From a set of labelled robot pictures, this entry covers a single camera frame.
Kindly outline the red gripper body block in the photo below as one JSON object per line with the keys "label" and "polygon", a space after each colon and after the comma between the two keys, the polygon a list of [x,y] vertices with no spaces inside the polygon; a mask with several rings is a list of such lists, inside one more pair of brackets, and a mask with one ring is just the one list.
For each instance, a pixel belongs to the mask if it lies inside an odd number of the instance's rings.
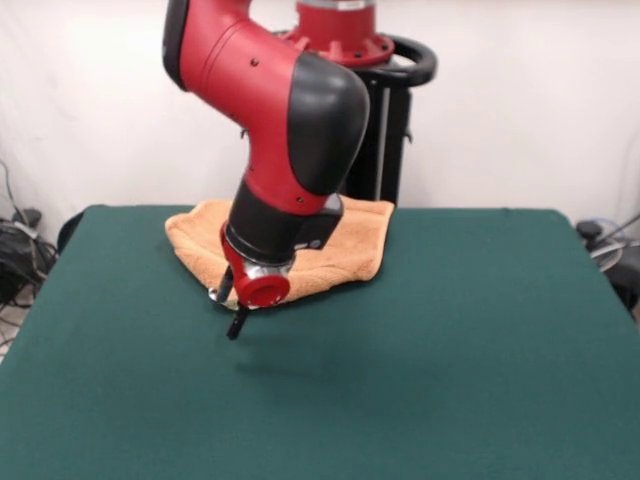
{"label": "red gripper body block", "polygon": [[221,227],[220,241],[228,266],[233,269],[232,290],[236,292],[238,305],[266,308],[280,303],[288,295],[290,258],[273,261],[247,256],[229,222]]}

